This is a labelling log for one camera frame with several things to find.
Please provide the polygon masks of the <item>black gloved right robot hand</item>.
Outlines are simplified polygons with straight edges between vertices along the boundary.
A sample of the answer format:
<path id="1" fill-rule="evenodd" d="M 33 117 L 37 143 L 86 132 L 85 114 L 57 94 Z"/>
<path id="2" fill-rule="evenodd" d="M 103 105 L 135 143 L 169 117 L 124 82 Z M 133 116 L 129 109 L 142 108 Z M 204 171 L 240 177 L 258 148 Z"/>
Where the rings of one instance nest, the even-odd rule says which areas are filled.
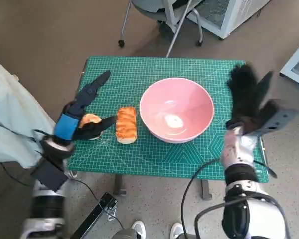
<path id="1" fill-rule="evenodd" d="M 249 64 L 236 65 L 231 70 L 227 86 L 232 96 L 232 111 L 231 119 L 226 122 L 227 129 L 240 126 L 243 135 L 254 134 L 279 111 L 280 106 L 273 99 L 260 106 L 269 90 L 272 76 L 273 72 L 269 71 L 258 80 Z"/>

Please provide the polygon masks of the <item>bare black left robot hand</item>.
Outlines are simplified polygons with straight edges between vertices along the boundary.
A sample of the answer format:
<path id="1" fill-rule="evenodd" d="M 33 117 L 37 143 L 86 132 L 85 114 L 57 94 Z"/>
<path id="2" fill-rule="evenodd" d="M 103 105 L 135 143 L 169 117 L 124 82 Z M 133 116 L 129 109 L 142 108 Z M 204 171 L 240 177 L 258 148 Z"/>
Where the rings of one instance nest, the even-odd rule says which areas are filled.
<path id="1" fill-rule="evenodd" d="M 93 121 L 83 123 L 85 108 L 94 101 L 97 91 L 107 82 L 110 75 L 109 70 L 105 71 L 93 82 L 84 85 L 74 100 L 65 105 L 54 128 L 55 137 L 63 141 L 92 140 L 98 138 L 116 122 L 117 117 L 110 116 L 98 123 Z"/>

